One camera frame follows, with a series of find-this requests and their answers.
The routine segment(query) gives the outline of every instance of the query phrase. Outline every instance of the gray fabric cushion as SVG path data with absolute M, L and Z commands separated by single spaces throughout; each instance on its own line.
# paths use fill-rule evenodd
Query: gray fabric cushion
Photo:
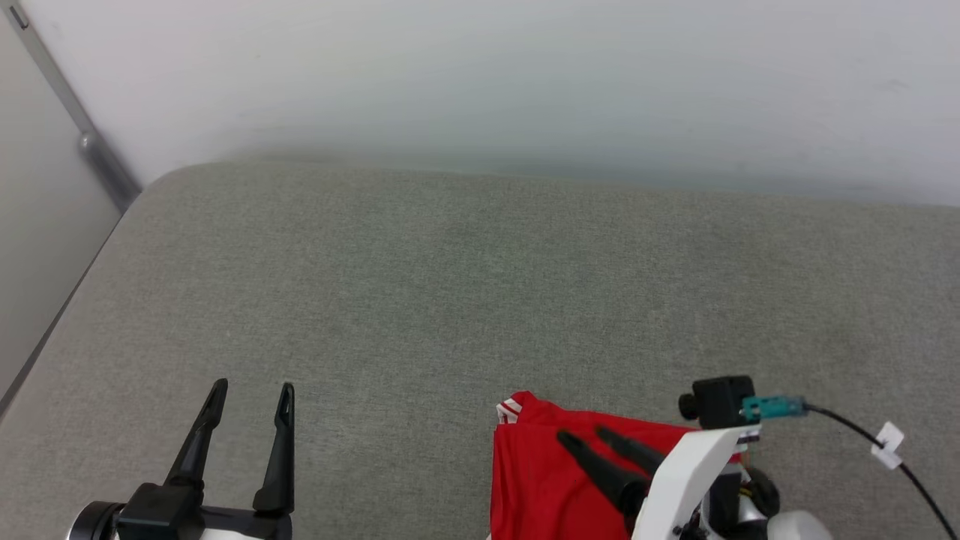
M 210 384 L 206 502 L 249 507 L 298 392 L 300 538 L 488 529 L 493 406 L 679 422 L 750 374 L 879 430 L 960 519 L 960 211 L 439 173 L 214 164 L 136 201 L 0 425 L 0 520 L 56 538 L 161 481 Z M 826 419 L 755 460 L 837 538 L 936 537 L 900 473 Z

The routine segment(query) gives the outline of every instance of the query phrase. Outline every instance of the red cloth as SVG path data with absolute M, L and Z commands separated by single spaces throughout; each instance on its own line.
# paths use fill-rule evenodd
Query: red cloth
M 638 468 L 633 463 L 600 442 L 594 432 L 597 425 L 664 454 L 690 431 L 611 414 L 564 410 L 530 392 L 517 392 L 498 410 L 501 424 L 493 434 L 492 540 L 627 540 L 623 516 L 557 441 L 557 430 L 570 431 L 598 454 L 634 471 Z M 515 418 L 515 423 L 507 423 Z

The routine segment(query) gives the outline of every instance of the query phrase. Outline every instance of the teal connector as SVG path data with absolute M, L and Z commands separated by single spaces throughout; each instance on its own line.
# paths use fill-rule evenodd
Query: teal connector
M 769 398 L 743 399 L 743 417 L 747 422 L 759 421 L 761 418 L 782 418 L 784 416 L 806 416 L 804 398 L 798 396 L 772 396 Z

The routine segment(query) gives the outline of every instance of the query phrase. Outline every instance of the white cable clip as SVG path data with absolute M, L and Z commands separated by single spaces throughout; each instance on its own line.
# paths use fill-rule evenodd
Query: white cable clip
M 903 431 L 898 430 L 897 426 L 887 422 L 883 425 L 880 433 L 876 435 L 876 440 L 883 444 L 883 448 L 873 445 L 870 449 L 871 454 L 876 456 L 876 458 L 891 471 L 900 467 L 903 460 L 900 459 L 900 456 L 897 455 L 895 450 L 900 443 L 903 442 Z

